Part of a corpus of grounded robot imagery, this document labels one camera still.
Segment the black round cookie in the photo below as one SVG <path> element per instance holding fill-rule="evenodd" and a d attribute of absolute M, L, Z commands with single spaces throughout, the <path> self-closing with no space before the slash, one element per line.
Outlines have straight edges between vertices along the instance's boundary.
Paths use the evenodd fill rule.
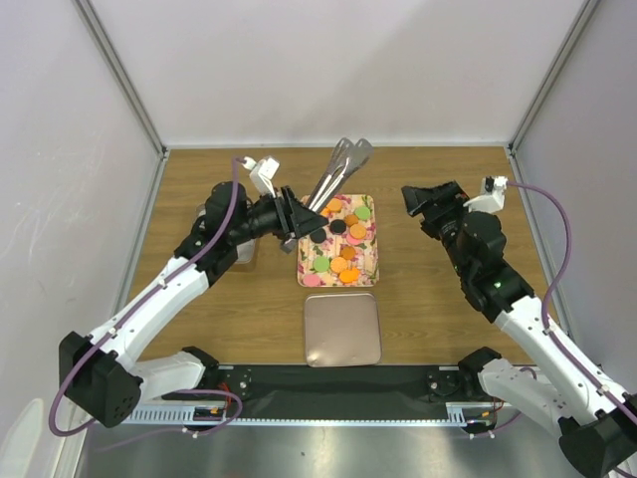
<path fill-rule="evenodd" d="M 341 235 L 347 231 L 347 225 L 343 220 L 336 219 L 329 223 L 329 231 L 331 234 Z"/>
<path fill-rule="evenodd" d="M 322 244 L 326 240 L 326 232 L 324 229 L 318 229 L 310 235 L 311 240 L 315 244 Z"/>

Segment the metal serving tongs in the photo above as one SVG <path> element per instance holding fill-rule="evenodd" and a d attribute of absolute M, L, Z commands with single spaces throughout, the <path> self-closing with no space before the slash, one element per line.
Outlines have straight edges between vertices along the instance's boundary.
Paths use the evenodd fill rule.
<path fill-rule="evenodd" d="M 347 180 L 362 169 L 372 156 L 373 146 L 366 138 L 357 142 L 347 137 L 341 138 L 333 148 L 325 172 L 307 200 L 306 207 L 314 212 L 322 212 Z"/>

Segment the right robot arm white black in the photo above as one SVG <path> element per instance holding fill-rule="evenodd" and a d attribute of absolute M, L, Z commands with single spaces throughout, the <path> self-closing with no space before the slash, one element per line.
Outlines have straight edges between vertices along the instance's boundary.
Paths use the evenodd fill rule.
<path fill-rule="evenodd" d="M 407 213 L 444 247 L 467 302 L 544 376 L 537 380 L 482 348 L 465 358 L 459 390 L 472 400 L 488 394 L 511 404 L 556 437 L 582 476 L 603 477 L 636 453 L 636 397 L 579 348 L 551 318 L 549 297 L 539 297 L 506 261 L 497 214 L 511 186 L 504 176 L 487 176 L 474 198 L 455 181 L 401 189 Z"/>

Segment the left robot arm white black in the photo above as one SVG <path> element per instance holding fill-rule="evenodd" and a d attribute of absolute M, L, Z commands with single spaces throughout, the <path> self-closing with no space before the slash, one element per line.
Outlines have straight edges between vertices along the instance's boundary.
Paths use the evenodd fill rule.
<path fill-rule="evenodd" d="M 190 391 L 212 396 L 219 375 L 213 359 L 185 348 L 161 359 L 140 360 L 152 340 L 189 303 L 207 292 L 235 264 L 238 248 L 272 234 L 282 242 L 324 227 L 324 203 L 299 201 L 285 186 L 251 201 L 237 181 L 213 187 L 204 212 L 157 277 L 127 306 L 90 334 L 69 333 L 59 345 L 59 390 L 92 421 L 112 428 L 141 403 Z"/>

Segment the orange cookie top centre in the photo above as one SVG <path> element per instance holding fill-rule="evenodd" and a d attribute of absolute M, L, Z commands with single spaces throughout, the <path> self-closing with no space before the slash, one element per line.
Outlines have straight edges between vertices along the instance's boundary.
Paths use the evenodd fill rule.
<path fill-rule="evenodd" d="M 330 212 L 339 212 L 342 208 L 342 202 L 338 198 L 333 198 L 329 201 L 326 208 Z"/>

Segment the pink cookie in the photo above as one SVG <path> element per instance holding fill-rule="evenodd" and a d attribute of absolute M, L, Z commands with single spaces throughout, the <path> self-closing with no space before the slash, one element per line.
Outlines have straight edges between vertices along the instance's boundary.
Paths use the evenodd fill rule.
<path fill-rule="evenodd" d="M 361 240 L 356 239 L 356 238 L 354 238 L 354 237 L 352 237 L 350 235 L 346 236 L 346 241 L 347 241 L 348 244 L 350 244 L 352 246 L 357 246 L 357 245 L 359 245 L 361 243 Z"/>
<path fill-rule="evenodd" d="M 304 284 L 306 287 L 311 287 L 311 288 L 313 288 L 313 287 L 319 287 L 319 286 L 320 286 L 320 284 L 321 284 L 320 276 L 319 276 L 319 275 L 317 275 L 317 274 L 308 274 L 308 275 L 305 275 L 305 276 L 304 276 L 304 278 L 303 278 L 303 284 Z"/>

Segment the orange waffle cookie lower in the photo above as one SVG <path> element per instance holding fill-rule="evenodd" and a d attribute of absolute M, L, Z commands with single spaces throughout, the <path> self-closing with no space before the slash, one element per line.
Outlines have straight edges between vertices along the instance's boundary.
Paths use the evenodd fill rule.
<path fill-rule="evenodd" d="M 348 268 L 348 262 L 342 257 L 334 257 L 329 264 L 329 268 L 336 274 L 340 274 Z"/>

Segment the pink cookie middle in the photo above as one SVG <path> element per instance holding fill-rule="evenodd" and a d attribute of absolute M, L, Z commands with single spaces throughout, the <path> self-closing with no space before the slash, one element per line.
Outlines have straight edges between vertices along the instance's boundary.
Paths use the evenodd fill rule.
<path fill-rule="evenodd" d="M 356 238 L 354 238 L 354 237 L 352 237 L 350 235 L 346 236 L 346 241 L 347 241 L 348 244 L 350 244 L 352 246 L 357 246 L 357 245 L 359 245 L 361 243 L 361 240 L 356 239 Z"/>

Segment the brown cookie lower middle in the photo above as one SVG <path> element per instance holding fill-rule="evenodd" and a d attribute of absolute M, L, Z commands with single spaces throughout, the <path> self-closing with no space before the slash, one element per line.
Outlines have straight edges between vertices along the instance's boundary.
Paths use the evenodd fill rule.
<path fill-rule="evenodd" d="M 341 249 L 340 256 L 347 261 L 351 261 L 356 256 L 356 250 L 352 246 L 345 246 Z"/>

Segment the metal cookie tin box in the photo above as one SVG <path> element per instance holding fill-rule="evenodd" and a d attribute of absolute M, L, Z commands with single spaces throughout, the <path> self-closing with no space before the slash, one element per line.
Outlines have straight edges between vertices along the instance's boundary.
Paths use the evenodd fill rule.
<path fill-rule="evenodd" d="M 237 246 L 238 258 L 235 262 L 236 267 L 253 267 L 256 264 L 258 255 L 258 239 L 251 239 L 250 241 Z"/>

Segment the orange fish cookie bottom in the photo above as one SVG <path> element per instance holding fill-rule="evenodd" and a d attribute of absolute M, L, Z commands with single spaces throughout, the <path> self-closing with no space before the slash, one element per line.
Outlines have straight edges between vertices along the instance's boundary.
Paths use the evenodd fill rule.
<path fill-rule="evenodd" d="M 338 278 L 343 284 L 356 283 L 359 278 L 359 270 L 356 268 L 343 270 L 338 274 Z"/>

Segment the metal tin lid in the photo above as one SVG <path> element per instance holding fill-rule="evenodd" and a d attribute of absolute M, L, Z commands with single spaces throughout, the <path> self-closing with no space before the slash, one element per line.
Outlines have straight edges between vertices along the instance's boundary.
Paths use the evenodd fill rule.
<path fill-rule="evenodd" d="M 375 365 L 382 358 L 376 298 L 369 292 L 310 295 L 304 303 L 310 367 Z"/>

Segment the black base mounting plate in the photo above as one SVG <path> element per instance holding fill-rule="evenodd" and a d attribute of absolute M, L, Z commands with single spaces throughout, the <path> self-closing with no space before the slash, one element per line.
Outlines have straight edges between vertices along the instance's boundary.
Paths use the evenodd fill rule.
<path fill-rule="evenodd" d="M 235 393 L 240 416 L 253 419 L 442 419 L 448 403 L 494 405 L 457 367 L 440 365 L 219 365 L 197 387 Z"/>

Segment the aluminium frame post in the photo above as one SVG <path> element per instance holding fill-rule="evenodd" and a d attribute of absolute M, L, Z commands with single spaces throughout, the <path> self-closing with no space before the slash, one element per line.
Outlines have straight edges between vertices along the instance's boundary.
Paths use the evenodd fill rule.
<path fill-rule="evenodd" d="M 99 53 L 102 55 L 107 68 L 113 75 L 120 92 L 129 105 L 134 117 L 139 123 L 144 135 L 154 151 L 163 158 L 167 152 L 158 130 L 151 119 L 143 100 L 135 87 L 117 48 L 106 30 L 100 15 L 90 0 L 72 0 L 71 3 L 78 11 L 89 35 L 93 39 Z"/>
<path fill-rule="evenodd" d="M 543 104 L 559 79 L 600 4 L 600 0 L 585 0 L 582 2 L 556 54 L 551 60 L 546 73 L 543 75 L 537 91 L 509 141 L 508 149 L 512 155 L 515 155 L 520 149 Z"/>

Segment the aluminium frame post left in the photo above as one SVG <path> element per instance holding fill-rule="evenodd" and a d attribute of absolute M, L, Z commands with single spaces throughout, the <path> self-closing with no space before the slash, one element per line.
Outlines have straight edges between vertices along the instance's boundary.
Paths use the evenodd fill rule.
<path fill-rule="evenodd" d="M 144 135 L 154 151 L 163 158 L 167 152 L 158 130 L 151 119 L 143 100 L 135 87 L 117 48 L 106 30 L 100 15 L 90 0 L 72 0 L 71 3 L 78 11 L 89 35 L 93 39 L 99 53 L 102 55 L 107 68 L 113 75 L 120 92 L 129 105 L 134 117 L 139 123 Z"/>

